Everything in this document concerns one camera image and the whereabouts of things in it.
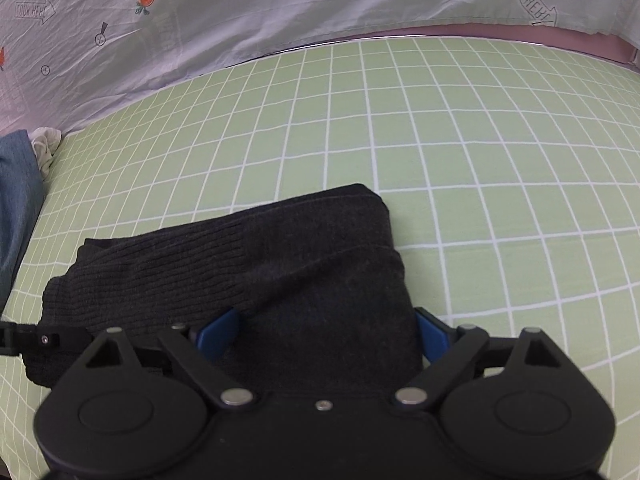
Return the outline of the white carrot print cloth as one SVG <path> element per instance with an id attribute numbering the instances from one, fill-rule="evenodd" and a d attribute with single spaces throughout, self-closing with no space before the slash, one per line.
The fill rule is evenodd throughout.
<path id="1" fill-rule="evenodd" d="M 252 58 L 389 29 L 534 25 L 639 40 L 639 0 L 1 0 L 1 129 L 65 132 Z"/>

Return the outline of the white cloth piece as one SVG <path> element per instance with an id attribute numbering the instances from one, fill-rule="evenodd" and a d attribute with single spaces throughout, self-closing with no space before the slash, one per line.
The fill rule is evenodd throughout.
<path id="1" fill-rule="evenodd" d="M 62 132 L 52 127 L 38 127 L 28 135 L 41 177 L 50 171 L 53 157 L 62 143 Z"/>

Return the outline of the black knit sweater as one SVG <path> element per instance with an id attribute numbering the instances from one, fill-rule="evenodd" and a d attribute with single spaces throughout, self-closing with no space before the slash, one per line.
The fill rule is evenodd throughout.
<path id="1" fill-rule="evenodd" d="M 235 311 L 220 368 L 258 391 L 387 392 L 422 367 L 390 213 L 361 184 L 133 237 L 86 240 L 41 327 L 121 327 L 142 347 Z"/>

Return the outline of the green grid bed sheet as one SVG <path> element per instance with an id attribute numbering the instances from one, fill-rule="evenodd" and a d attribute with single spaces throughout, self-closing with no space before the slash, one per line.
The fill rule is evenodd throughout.
<path id="1" fill-rule="evenodd" d="M 639 474 L 639 75 L 485 39 L 352 41 L 195 77 L 68 136 L 6 304 L 33 323 L 88 237 L 361 183 L 412 300 L 545 330 L 614 408 L 603 470 Z"/>

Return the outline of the blue denim jeans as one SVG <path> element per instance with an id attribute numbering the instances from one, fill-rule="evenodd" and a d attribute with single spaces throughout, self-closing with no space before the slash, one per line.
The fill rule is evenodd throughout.
<path id="1" fill-rule="evenodd" d="M 26 130 L 1 138 L 1 310 L 8 302 L 46 197 Z"/>

